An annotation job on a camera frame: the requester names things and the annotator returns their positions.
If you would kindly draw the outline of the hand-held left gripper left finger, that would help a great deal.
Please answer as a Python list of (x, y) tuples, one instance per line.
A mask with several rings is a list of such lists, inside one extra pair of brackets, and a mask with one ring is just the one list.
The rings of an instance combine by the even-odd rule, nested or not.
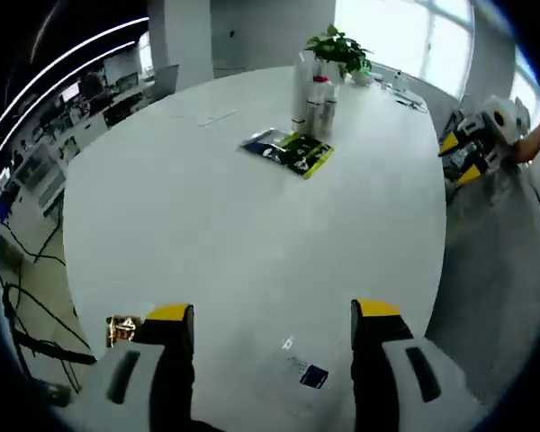
[(194, 384), (194, 307), (153, 310), (98, 359), (66, 406), (73, 431), (186, 431)]

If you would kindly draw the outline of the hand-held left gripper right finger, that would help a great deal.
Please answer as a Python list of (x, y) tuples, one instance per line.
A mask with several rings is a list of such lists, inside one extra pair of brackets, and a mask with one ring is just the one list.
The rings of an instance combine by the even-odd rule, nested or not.
[(397, 307), (351, 302), (351, 378), (356, 431), (470, 431), (481, 404), (463, 370), (410, 331)]

